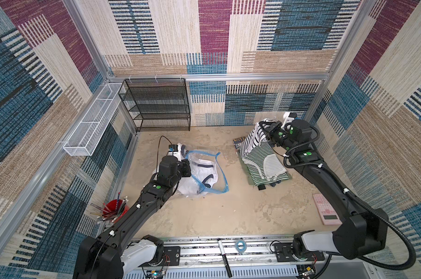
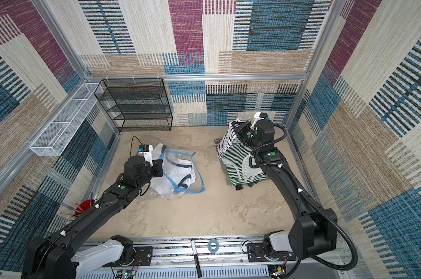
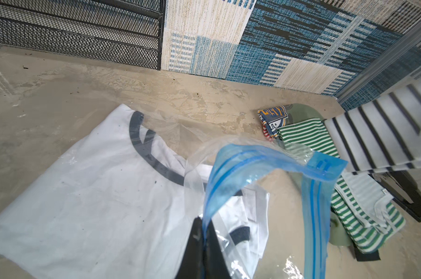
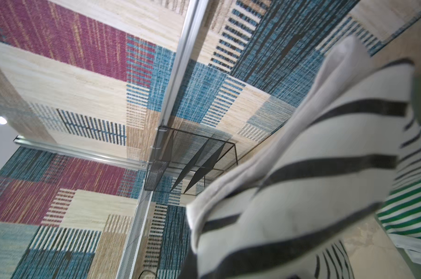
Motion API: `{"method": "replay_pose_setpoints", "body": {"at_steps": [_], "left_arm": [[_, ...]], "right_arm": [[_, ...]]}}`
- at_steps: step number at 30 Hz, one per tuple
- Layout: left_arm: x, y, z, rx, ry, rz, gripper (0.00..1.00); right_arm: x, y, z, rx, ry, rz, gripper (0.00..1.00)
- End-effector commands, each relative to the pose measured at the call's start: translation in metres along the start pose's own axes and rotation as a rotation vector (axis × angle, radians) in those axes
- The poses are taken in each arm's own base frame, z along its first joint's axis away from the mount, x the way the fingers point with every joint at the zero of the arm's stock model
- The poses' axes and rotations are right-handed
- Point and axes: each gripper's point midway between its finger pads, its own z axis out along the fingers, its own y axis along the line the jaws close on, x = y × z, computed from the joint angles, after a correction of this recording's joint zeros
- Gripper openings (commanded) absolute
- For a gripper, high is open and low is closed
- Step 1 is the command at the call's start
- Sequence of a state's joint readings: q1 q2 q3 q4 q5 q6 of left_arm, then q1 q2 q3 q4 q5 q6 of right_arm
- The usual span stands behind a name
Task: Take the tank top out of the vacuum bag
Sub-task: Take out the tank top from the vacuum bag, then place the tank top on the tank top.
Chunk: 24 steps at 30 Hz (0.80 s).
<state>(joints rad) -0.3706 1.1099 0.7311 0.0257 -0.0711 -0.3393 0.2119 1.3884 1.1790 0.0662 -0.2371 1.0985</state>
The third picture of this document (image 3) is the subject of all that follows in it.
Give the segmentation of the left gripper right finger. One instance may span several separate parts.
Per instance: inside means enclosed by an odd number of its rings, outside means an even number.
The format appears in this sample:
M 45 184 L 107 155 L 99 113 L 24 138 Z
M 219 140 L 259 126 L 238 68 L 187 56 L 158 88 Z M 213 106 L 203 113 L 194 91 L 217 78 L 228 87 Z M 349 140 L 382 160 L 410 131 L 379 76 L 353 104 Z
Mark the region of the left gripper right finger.
M 212 222 L 209 223 L 204 240 L 204 278 L 230 279 L 217 233 Z

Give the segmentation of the black white striped garment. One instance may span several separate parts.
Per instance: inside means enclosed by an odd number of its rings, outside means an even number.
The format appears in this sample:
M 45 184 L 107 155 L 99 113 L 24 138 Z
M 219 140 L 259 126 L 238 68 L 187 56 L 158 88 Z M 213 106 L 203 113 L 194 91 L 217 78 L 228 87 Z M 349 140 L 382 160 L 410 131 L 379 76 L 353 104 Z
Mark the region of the black white striped garment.
M 324 125 L 348 173 L 421 169 L 421 79 Z

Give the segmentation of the green white striped garment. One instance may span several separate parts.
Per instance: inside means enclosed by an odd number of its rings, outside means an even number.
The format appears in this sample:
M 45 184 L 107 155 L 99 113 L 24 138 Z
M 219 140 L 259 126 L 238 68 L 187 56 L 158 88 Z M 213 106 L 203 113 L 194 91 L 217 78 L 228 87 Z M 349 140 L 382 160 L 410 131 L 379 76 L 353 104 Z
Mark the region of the green white striped garment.
M 281 127 L 277 135 L 286 143 L 305 145 L 340 157 L 328 130 L 318 118 Z M 406 224 L 392 200 L 393 196 L 369 175 L 343 172 L 335 185 L 331 206 L 359 251 L 373 253 Z

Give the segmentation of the red white striped tank top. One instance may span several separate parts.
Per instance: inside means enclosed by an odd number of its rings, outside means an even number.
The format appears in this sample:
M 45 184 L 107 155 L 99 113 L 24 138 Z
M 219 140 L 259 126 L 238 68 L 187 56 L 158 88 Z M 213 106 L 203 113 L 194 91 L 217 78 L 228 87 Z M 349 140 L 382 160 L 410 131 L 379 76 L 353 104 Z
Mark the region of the red white striped tank top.
M 273 141 L 273 140 L 275 140 L 275 138 L 274 138 L 274 137 L 271 137 L 271 135 L 270 135 L 270 133 L 267 131 L 267 128 L 266 128 L 266 126 L 265 126 L 265 125 L 263 125 L 263 126 L 262 126 L 262 130 L 263 130 L 263 134 L 264 134 L 265 138 L 266 138 L 268 141 Z

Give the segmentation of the white tank top navy trim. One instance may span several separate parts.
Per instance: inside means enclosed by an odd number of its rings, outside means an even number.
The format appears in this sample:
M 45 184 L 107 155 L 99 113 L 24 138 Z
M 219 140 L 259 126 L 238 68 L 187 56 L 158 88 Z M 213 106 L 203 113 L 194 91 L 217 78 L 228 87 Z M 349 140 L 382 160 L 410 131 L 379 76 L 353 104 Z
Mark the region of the white tank top navy trim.
M 0 255 L 38 279 L 172 279 L 198 195 L 186 159 L 221 132 L 122 104 L 0 214 Z

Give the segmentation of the clear vacuum bag blue zipper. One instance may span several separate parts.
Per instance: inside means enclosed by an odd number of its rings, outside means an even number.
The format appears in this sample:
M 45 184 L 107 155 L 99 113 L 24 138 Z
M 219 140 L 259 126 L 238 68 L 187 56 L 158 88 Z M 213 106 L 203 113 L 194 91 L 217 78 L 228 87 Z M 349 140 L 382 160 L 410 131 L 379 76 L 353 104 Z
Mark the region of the clear vacuum bag blue zipper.
M 283 91 L 11 48 L 0 50 L 0 214 L 115 108 L 203 123 L 221 136 L 187 159 L 231 278 L 326 276 L 327 179 L 338 159 L 266 142 L 255 108 Z M 37 279 L 0 255 L 0 279 Z

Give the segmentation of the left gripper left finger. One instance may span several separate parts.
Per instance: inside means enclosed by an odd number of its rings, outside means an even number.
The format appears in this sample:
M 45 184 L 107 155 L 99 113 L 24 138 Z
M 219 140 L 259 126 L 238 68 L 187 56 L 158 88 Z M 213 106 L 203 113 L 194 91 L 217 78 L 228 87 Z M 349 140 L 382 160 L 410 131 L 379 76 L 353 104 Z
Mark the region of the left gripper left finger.
M 176 279 L 201 279 L 203 277 L 202 219 L 196 217 L 181 261 Z

